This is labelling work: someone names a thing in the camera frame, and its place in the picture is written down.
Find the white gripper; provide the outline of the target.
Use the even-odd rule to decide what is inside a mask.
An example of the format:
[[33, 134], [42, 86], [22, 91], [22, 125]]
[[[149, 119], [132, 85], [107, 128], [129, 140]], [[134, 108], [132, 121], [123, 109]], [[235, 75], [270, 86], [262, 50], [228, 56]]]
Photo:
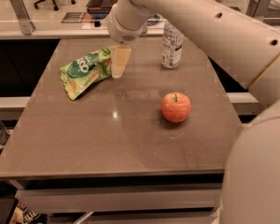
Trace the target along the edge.
[[145, 7], [130, 0], [118, 0], [105, 18], [105, 25], [110, 37], [118, 44], [111, 47], [112, 78], [120, 78], [130, 59], [131, 48], [128, 46], [142, 34], [145, 23], [154, 15]]

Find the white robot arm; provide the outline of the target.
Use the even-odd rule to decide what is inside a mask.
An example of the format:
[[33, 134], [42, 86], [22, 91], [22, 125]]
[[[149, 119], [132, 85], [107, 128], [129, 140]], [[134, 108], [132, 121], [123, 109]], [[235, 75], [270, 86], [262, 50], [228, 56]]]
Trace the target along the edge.
[[232, 145], [220, 224], [280, 224], [280, 30], [214, 0], [118, 0], [111, 38], [130, 44], [162, 15], [264, 107]]

